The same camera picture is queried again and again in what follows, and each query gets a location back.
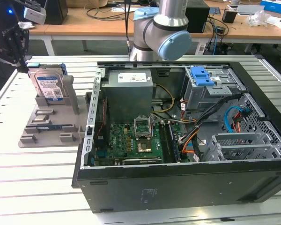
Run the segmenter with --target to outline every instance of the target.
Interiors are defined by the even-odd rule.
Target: gray floor
[[[126,55],[127,47],[125,41],[88,41],[89,51],[85,52],[82,47],[82,41],[53,41],[53,47],[56,55]],[[245,54],[245,44],[234,44],[229,55]],[[196,43],[194,43],[187,54],[194,54]],[[281,74],[280,61],[281,45],[277,49],[273,45],[262,45],[261,54],[265,59]],[[31,40],[29,43],[29,52],[27,55],[47,55],[46,47],[43,41]],[[6,80],[13,72],[13,68],[7,64],[0,63],[0,90]]]

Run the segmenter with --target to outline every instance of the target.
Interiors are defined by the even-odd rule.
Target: blue hard drive label
[[[61,101],[63,99],[63,94],[59,86],[61,84],[58,82],[55,76],[42,76],[37,78],[37,83],[44,95],[44,97],[51,101]]]

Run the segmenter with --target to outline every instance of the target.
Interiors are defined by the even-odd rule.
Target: power supply label
[[[118,75],[119,83],[147,82],[146,73],[121,73]]]
[[[44,95],[44,97],[51,101],[61,101],[63,95],[58,80],[55,76],[43,76],[37,78],[37,83]]]

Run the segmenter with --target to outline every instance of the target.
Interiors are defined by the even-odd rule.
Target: yellow wire
[[[163,113],[163,112],[165,113],[165,112],[171,110],[174,107],[175,99],[172,96],[172,94],[169,92],[169,90],[167,90],[165,87],[163,87],[160,84],[156,84],[156,86],[161,87],[162,89],[164,89],[170,95],[170,97],[172,98],[172,104],[170,105],[170,107],[168,109],[164,109],[164,110],[160,110],[160,111],[152,111],[152,113]]]

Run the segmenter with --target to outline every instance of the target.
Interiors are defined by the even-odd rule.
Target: blue joint cap
[[[177,60],[187,53],[191,43],[192,38],[188,31],[176,32],[165,39],[160,45],[158,55],[164,60]]]
[[[147,19],[155,16],[159,12],[158,7],[144,7],[139,8],[134,12],[133,20]]]
[[[214,82],[204,67],[191,67],[191,74],[197,86],[214,86]]]

